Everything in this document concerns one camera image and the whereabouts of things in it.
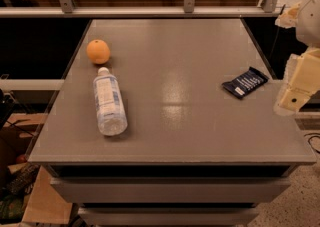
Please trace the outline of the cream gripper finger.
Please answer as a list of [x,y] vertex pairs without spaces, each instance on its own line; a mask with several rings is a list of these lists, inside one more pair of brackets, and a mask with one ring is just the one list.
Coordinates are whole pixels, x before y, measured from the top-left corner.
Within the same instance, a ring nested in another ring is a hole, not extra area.
[[297,23],[299,9],[300,3],[294,4],[291,8],[285,10],[282,14],[280,14],[277,17],[275,25],[286,29],[295,27]]
[[282,86],[274,104],[280,116],[297,113],[320,90],[320,49],[308,48],[303,54],[291,54]]

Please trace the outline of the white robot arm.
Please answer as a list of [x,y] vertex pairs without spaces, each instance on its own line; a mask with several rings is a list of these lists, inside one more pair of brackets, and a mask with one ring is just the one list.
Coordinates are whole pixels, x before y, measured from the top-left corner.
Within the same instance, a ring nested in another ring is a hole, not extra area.
[[297,113],[320,90],[320,0],[302,0],[280,14],[275,24],[296,29],[296,39],[307,46],[301,55],[291,54],[274,111]]

